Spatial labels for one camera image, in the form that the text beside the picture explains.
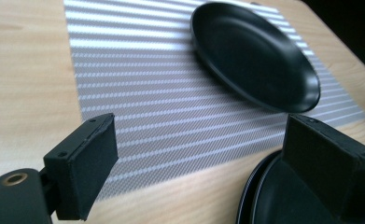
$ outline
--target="black dish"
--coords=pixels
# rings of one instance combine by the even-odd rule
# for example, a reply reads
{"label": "black dish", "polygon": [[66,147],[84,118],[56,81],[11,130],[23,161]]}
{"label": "black dish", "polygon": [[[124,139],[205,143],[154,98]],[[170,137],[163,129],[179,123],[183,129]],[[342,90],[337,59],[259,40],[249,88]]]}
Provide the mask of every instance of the black dish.
{"label": "black dish", "polygon": [[249,223],[251,220],[251,211],[255,205],[254,199],[258,188],[258,185],[263,177],[264,172],[267,170],[270,163],[281,154],[281,150],[273,152],[266,158],[264,158],[252,171],[246,186],[244,187],[243,194],[241,196],[240,204],[238,205],[236,224]]}
{"label": "black dish", "polygon": [[301,50],[250,10],[224,3],[197,7],[193,45],[204,64],[247,100],[288,113],[313,109],[319,79]]}
{"label": "black dish", "polygon": [[252,201],[252,210],[244,212],[250,214],[246,223],[251,224],[340,223],[282,160],[281,154],[263,172]]}

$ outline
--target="gray placemat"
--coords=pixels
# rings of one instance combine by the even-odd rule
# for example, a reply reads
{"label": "gray placemat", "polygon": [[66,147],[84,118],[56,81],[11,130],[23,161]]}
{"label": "gray placemat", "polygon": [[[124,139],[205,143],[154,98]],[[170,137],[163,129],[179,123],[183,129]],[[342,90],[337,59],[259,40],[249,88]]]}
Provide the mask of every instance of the gray placemat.
{"label": "gray placemat", "polygon": [[[286,114],[236,97],[196,61],[190,15],[203,2],[64,1],[82,117],[116,116],[120,159],[99,199],[282,144]],[[275,8],[234,3],[277,26],[312,63],[322,97],[306,115],[331,126],[365,117]]]}

